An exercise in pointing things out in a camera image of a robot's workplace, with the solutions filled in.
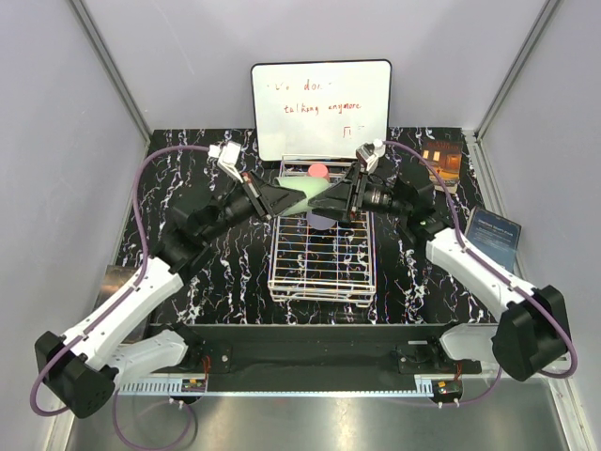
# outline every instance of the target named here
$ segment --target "metal floor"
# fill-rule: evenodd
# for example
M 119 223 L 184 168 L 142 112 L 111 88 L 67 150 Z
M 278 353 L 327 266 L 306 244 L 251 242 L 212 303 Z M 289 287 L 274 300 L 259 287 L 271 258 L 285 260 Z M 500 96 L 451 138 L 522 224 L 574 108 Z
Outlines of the metal floor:
M 464 398 L 485 389 L 465 381 Z M 122 397 L 119 423 L 134 443 L 161 447 L 185 425 L 185 414 L 157 398 Z M 193 405 L 195 433 L 177 449 L 207 451 L 522 451 L 567 450 L 548 385 L 501 380 L 482 403 L 460 409 L 408 407 L 382 398 L 206 397 Z M 111 406 L 77 420 L 69 451 L 128 450 L 115 435 Z

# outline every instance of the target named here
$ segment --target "whiteboard frame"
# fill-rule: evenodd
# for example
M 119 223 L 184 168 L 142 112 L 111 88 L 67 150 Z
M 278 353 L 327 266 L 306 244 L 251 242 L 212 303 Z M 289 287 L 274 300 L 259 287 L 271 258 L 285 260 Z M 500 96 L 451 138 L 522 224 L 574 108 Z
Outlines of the whiteboard frame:
M 254 119 L 254 129 L 256 130 L 256 141 L 258 144 L 258 153 L 259 158 L 261 157 L 261 143 L 259 142 L 259 129 L 256 125 L 256 101 L 254 98 L 254 79 L 253 79 L 253 71 L 257 66 L 282 66 L 282 65 L 299 65 L 299 64 L 331 64 L 331 63 L 368 63 L 368 62 L 386 62 L 391 68 L 391 76 L 388 82 L 388 104 L 386 105 L 386 133 L 390 128 L 390 120 L 391 120 L 391 94 L 393 89 L 393 63 L 387 58 L 371 58 L 371 59 L 334 59 L 334 60 L 323 60 L 323 61 L 279 61 L 275 63 L 255 63 L 251 67 L 251 93 L 253 95 L 253 119 Z M 308 157 L 304 155 L 299 158 L 299 160 L 304 160 Z M 334 155 L 328 157 L 328 155 L 322 155 L 321 160 L 348 160 L 347 157 L 340 157 L 338 155 Z

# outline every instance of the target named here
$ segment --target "blue book cover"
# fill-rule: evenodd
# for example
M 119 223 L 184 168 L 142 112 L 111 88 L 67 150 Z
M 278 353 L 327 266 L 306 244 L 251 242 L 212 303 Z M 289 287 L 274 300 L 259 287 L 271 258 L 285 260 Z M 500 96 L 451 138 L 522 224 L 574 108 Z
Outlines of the blue book cover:
M 476 207 L 471 211 L 466 237 L 507 271 L 513 272 L 521 230 L 521 225 Z

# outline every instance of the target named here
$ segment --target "whiteboard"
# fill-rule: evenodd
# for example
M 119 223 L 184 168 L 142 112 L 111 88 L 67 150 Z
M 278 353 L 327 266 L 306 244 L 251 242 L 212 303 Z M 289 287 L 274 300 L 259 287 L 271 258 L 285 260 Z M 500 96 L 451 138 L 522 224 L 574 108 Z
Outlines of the whiteboard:
M 387 60 L 253 66 L 261 160 L 356 158 L 361 144 L 385 139 L 391 72 Z

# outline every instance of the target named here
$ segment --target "pink object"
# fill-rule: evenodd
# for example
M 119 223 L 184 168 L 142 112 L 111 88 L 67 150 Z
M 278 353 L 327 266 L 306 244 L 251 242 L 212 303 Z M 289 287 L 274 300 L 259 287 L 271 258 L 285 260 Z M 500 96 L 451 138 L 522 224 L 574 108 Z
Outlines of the pink object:
M 328 166 L 322 163 L 311 164 L 307 174 L 309 174 L 309 177 L 319 177 L 330 181 L 330 171 L 328 171 Z M 307 222 L 309 223 L 309 226 L 315 230 L 328 230 L 336 225 L 336 221 L 333 219 L 324 218 L 323 216 L 313 214 L 310 211 L 307 212 Z
M 315 163 L 309 166 L 309 176 L 310 177 L 320 177 L 327 181 L 330 181 L 330 172 L 328 171 L 328 166 L 322 163 Z

